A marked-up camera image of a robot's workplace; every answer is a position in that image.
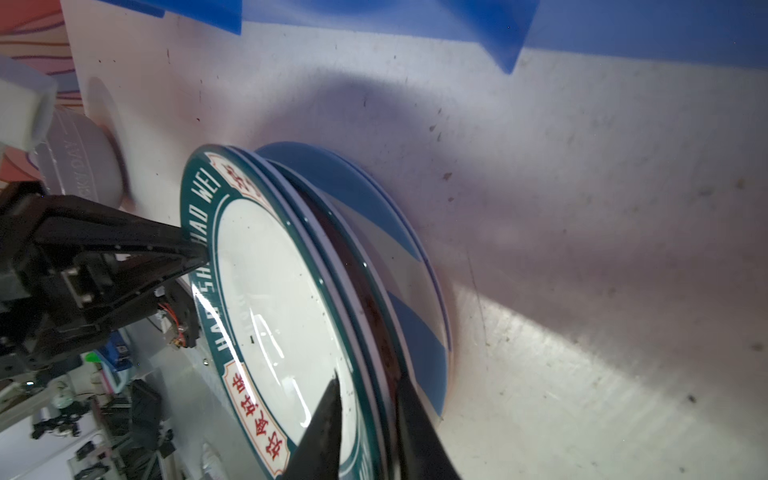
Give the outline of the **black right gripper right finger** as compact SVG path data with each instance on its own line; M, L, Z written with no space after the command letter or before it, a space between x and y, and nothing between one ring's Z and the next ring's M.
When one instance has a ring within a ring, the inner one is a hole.
M410 378L396 388L397 446L401 478L460 480Z

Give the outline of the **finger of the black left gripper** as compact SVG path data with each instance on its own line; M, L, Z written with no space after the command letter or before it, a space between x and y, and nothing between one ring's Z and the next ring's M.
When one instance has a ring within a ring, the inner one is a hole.
M209 261L205 246L175 226L155 222L81 197L37 197L25 213L35 221L32 243L56 264L85 254L151 254L195 269Z

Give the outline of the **blue plastic bin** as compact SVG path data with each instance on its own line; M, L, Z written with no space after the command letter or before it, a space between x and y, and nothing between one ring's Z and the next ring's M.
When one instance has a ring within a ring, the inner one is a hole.
M241 34L247 22L474 42L502 71L525 47L764 70L764 1L123 1Z

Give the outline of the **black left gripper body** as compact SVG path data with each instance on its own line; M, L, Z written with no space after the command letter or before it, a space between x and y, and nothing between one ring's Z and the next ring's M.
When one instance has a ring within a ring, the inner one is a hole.
M110 334L154 314L156 291L176 288L178 261L151 254L85 254L56 264L35 246L25 213L41 183L12 182L1 193L1 377L48 370L103 346Z

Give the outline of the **green rimmed Hao Wei plate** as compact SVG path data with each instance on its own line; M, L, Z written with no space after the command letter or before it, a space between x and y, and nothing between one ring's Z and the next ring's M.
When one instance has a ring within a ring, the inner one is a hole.
M209 262L189 276L219 379L269 479L287 470L329 381L339 475L392 476L392 407L362 303L307 204L266 160L205 145L181 181L181 225Z

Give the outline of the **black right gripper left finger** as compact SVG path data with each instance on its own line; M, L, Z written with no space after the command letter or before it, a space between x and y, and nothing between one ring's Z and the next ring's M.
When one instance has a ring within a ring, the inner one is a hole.
M292 454L284 480L337 480L340 469L342 402L340 382L328 383L297 449Z

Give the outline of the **blue white striped plate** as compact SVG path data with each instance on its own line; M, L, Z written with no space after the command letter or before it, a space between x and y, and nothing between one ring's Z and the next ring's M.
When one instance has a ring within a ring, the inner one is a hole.
M440 422L452 367L450 319L436 273L404 213L365 170L325 148L285 141L256 154L316 187L351 227L390 297L425 409Z

